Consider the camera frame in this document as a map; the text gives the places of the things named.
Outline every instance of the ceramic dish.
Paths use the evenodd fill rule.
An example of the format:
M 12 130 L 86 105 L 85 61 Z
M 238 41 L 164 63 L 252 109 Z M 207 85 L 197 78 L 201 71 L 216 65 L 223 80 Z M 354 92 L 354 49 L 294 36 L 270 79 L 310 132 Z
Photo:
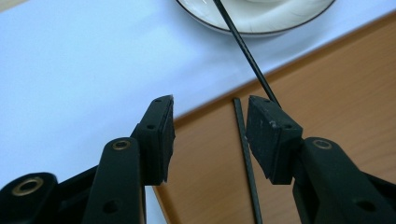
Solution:
M 203 25 L 223 33 L 230 33 L 213 0 L 177 1 Z M 334 0 L 253 1 L 222 1 L 236 29 L 243 36 L 266 36 L 283 33 L 312 21 L 334 2 Z

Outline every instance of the plate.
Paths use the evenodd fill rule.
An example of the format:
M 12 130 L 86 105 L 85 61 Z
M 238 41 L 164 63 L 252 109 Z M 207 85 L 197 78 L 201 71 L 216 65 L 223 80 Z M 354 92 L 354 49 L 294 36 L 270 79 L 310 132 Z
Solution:
M 230 34 L 213 0 L 177 0 L 203 25 Z M 243 36 L 267 36 L 284 33 L 312 21 L 334 0 L 223 0 L 236 29 Z

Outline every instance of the black stick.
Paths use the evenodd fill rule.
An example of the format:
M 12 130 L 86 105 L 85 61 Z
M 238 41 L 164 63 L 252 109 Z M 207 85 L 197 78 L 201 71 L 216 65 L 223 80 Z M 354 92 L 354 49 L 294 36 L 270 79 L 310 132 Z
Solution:
M 257 194 L 256 183 L 254 181 L 253 167 L 251 165 L 250 154 L 248 151 L 248 141 L 245 137 L 246 130 L 245 130 L 244 115 L 242 112 L 241 101 L 239 100 L 239 98 L 233 99 L 233 105 L 235 107 L 235 114 L 236 114 L 236 121 L 238 123 L 239 137 L 241 140 L 241 146 L 242 146 L 243 153 L 244 153 L 245 165 L 247 167 L 247 179 L 248 179 L 248 185 L 250 188 L 250 198 L 251 198 L 251 202 L 253 204 L 253 209 L 254 209 L 254 211 L 253 211 L 254 218 L 256 220 L 256 223 L 262 224 L 262 212 L 260 210 L 259 196 Z
M 225 9 L 224 5 L 221 3 L 220 0 L 213 0 L 213 2 L 215 3 L 216 7 L 218 8 L 218 10 L 219 10 L 222 18 L 224 19 L 225 23 L 227 23 L 228 28 L 230 29 L 231 33 L 233 34 L 233 37 L 235 37 L 236 42 L 238 43 L 239 47 L 244 52 L 248 63 L 250 64 L 251 68 L 253 69 L 254 73 L 256 74 L 257 79 L 262 84 L 262 87 L 264 88 L 265 92 L 267 93 L 268 98 L 272 102 L 276 103 L 280 107 L 280 104 L 277 101 L 277 99 L 276 99 L 274 93 L 272 92 L 270 86 L 268 85 L 268 82 L 265 80 L 264 76 L 262 75 L 262 71 L 260 70 L 259 66 L 254 61 L 253 56 L 251 56 L 250 51 L 248 50 L 248 47 L 246 46 L 246 44 L 245 44 L 244 40 L 242 39 L 241 35 L 236 30 L 236 27 L 233 24 L 233 21 L 231 20 L 230 16 L 228 15 L 227 10 Z

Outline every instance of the white bowl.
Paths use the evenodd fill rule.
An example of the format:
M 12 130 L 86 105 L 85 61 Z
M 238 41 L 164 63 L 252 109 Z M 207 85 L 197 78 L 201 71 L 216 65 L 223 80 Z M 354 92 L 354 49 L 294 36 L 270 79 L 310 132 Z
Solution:
M 213 0 L 177 1 L 203 25 L 230 34 Z M 281 34 L 312 21 L 334 0 L 272 0 L 267 2 L 223 0 L 221 2 L 241 35 L 267 36 Z

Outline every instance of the white surface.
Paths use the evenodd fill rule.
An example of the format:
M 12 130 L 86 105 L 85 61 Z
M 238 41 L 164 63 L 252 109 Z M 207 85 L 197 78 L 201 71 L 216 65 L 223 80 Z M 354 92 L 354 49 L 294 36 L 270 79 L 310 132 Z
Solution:
M 246 42 L 268 72 L 395 8 L 338 0 L 302 27 Z M 61 182 L 91 168 L 154 98 L 173 94 L 177 117 L 254 78 L 230 35 L 205 28 L 176 1 L 29 1 L 6 10 L 0 186 L 34 172 Z M 164 222 L 156 206 L 148 223 Z
M 208 27 L 229 31 L 216 4 L 210 0 L 177 0 L 195 19 Z M 239 33 L 265 36 L 282 33 L 314 19 L 334 0 L 223 1 Z

